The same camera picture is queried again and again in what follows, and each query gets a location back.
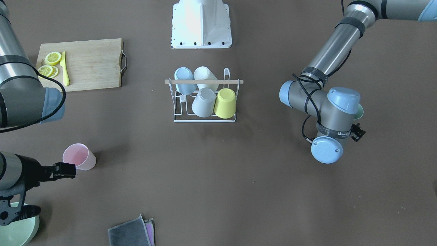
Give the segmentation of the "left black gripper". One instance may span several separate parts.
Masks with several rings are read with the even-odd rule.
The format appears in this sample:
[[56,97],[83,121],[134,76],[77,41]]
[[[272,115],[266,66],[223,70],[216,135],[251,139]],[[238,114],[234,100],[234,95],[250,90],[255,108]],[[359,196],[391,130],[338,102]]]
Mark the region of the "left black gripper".
[[366,131],[360,127],[360,123],[352,124],[351,126],[351,138],[358,142],[365,135]]

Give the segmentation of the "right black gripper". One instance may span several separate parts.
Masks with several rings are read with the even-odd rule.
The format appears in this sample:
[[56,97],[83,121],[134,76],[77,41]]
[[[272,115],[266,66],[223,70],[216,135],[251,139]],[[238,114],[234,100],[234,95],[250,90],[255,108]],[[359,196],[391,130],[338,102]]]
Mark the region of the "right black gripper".
[[[76,167],[74,164],[58,162],[52,166],[42,166],[37,160],[26,156],[17,155],[22,164],[22,174],[15,185],[16,192],[25,192],[34,187],[39,187],[41,182],[55,181],[62,178],[75,178]],[[37,205],[25,205],[25,195],[20,195],[18,205],[12,207],[11,200],[14,196],[1,197],[0,225],[7,226],[12,222],[32,218],[41,213]]]

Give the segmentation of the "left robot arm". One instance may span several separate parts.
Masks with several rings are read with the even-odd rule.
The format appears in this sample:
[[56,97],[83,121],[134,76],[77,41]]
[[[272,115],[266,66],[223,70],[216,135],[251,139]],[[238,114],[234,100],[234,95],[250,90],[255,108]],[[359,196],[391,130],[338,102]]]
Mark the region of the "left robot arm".
[[302,136],[311,145],[317,161],[331,164],[343,155],[349,138],[354,141],[365,134],[355,120],[360,118],[361,96],[356,90],[323,88],[348,59],[354,44],[366,29],[379,19],[436,21],[435,0],[355,0],[342,6],[343,18],[337,23],[325,45],[294,79],[279,91],[280,101],[316,118],[317,136]]

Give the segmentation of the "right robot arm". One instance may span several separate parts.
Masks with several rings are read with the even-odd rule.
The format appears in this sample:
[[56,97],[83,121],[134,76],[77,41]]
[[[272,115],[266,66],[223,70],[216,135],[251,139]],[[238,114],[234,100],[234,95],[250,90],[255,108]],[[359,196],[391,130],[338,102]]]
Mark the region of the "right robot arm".
[[[59,120],[64,115],[66,91],[43,87],[39,78],[48,79],[25,54],[9,20],[9,10],[1,1],[1,132],[11,132],[40,122]],[[58,162],[42,166],[37,160],[2,151],[0,153],[1,225],[35,217],[37,205],[25,205],[26,192],[41,182],[75,178],[74,164]]]

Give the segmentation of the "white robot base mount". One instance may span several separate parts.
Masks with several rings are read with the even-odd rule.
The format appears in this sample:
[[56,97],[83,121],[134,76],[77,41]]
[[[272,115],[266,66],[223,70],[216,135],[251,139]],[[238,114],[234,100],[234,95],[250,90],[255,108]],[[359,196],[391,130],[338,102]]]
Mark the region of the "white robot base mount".
[[221,0],[180,0],[173,5],[171,48],[232,46],[229,6]]

